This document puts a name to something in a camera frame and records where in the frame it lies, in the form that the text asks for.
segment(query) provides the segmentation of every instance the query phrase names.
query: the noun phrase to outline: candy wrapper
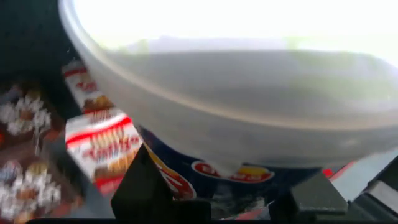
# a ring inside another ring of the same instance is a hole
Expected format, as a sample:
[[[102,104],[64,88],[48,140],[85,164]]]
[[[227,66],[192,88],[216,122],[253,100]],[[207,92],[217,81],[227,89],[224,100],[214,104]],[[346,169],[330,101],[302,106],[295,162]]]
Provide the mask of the candy wrapper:
[[[81,62],[70,62],[62,68],[62,73],[70,92],[84,114],[114,106],[97,89],[96,83]]]
[[[82,199],[30,142],[0,151],[0,223],[61,217]]]
[[[117,108],[69,119],[65,132],[69,155],[102,194],[119,187],[142,144],[129,116]]]

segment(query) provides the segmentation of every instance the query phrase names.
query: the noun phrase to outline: chocolate candy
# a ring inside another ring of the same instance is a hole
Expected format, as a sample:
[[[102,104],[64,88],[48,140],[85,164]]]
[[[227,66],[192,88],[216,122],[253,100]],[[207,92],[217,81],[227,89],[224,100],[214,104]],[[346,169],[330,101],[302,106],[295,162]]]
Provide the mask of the chocolate candy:
[[[76,203],[78,194],[29,142],[0,152],[0,223],[65,215]]]

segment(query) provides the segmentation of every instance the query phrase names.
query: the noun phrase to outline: snack package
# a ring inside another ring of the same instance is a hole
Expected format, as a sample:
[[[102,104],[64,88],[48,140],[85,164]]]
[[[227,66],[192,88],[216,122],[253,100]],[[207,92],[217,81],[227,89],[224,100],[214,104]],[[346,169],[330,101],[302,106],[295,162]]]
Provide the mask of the snack package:
[[[130,117],[117,108],[69,119],[65,132],[68,153],[102,194],[119,187],[142,144]]]
[[[51,163],[27,142],[0,151],[0,223],[61,217],[82,204]]]
[[[65,122],[38,83],[23,80],[0,84],[0,150],[40,138],[55,139]]]
[[[84,65],[79,61],[70,62],[62,73],[78,106],[84,114],[112,108],[114,105],[97,89]]]

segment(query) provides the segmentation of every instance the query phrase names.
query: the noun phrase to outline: red logo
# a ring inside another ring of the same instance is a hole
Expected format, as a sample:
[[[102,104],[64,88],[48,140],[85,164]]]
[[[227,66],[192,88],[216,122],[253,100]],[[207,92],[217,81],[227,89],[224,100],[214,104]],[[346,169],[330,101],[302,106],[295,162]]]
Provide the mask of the red logo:
[[[97,90],[97,84],[95,82],[89,82],[89,83],[77,83],[76,87],[81,88],[81,90],[85,92],[92,92]]]
[[[83,158],[90,157],[92,160],[97,161],[98,159],[107,160],[112,158],[114,155],[118,155],[120,152],[128,152],[132,145],[138,144],[140,138],[138,135],[131,136],[126,139],[118,139],[115,142],[110,143],[106,147],[95,148],[92,147],[83,153]]]
[[[205,162],[193,162],[191,167],[199,174],[213,178],[222,178],[220,177],[220,175],[218,175],[217,171],[214,170],[214,168],[212,168],[209,164]],[[231,177],[228,177],[226,179],[247,184],[257,184],[265,182],[271,179],[273,176],[274,173],[264,167],[241,166],[240,170],[238,170],[235,175],[232,175]]]
[[[157,168],[162,174],[163,178],[166,180],[167,185],[172,190],[174,196],[178,199],[192,199],[197,196],[195,189],[192,187],[192,184],[189,183],[183,176],[174,170],[167,167],[166,164],[159,157],[156,156],[154,152],[145,144],[145,148],[147,149],[150,158],[155,162]]]

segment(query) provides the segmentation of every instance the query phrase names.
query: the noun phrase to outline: red label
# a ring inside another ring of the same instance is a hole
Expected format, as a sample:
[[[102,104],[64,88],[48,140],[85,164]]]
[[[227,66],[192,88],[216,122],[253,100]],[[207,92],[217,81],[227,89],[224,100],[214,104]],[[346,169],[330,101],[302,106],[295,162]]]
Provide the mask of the red label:
[[[208,177],[214,178],[222,178],[218,175],[217,171],[214,170],[209,164],[196,161],[192,163],[192,169],[200,174],[206,175]],[[268,169],[263,167],[254,167],[254,166],[242,166],[237,173],[231,177],[226,179],[235,181],[235,182],[242,182],[247,184],[256,184],[267,181],[274,176],[273,172],[270,172]]]
[[[197,196],[192,184],[189,183],[179,173],[167,167],[162,160],[157,157],[154,152],[144,143],[150,158],[155,162],[157,168],[160,170],[163,178],[166,180],[167,185],[170,187],[174,196],[178,199],[192,199]]]
[[[89,83],[77,83],[76,87],[80,88],[81,90],[85,92],[92,92],[97,90],[97,84],[95,82],[89,82]]]
[[[99,179],[95,181],[95,185],[102,194],[108,194],[118,189],[123,180],[123,175],[120,177],[113,177],[110,179]]]
[[[167,185],[170,187],[175,197],[178,199],[192,199],[195,198],[195,192],[190,183],[181,175],[170,175],[166,170],[159,169]]]
[[[85,140],[87,138],[92,138],[94,135],[103,134],[104,132],[112,129],[123,129],[125,126],[130,126],[130,125],[132,125],[131,119],[129,117],[125,117],[123,120],[100,130],[82,131],[80,133],[73,134],[67,139],[67,145],[76,144],[79,141]]]
[[[94,161],[97,161],[98,159],[107,160],[112,158],[114,155],[118,155],[119,153],[128,152],[131,149],[131,146],[138,144],[139,141],[140,138],[138,135],[131,136],[126,139],[118,139],[104,148],[97,149],[92,147],[83,153],[83,158],[90,157]]]

